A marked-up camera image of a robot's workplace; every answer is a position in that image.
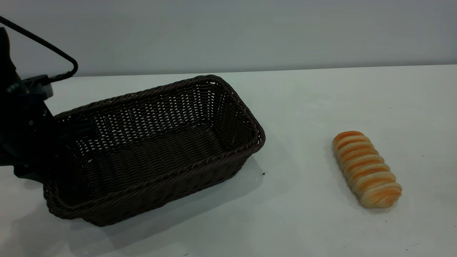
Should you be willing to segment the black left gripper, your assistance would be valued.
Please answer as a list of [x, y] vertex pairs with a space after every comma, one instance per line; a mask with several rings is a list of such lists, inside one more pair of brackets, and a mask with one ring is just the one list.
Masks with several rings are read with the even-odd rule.
[[18, 178], [43, 181], [54, 143], [96, 136], [91, 120], [57, 120], [56, 138], [54, 117], [40, 98], [3, 98], [0, 116], [0, 165], [13, 166]]

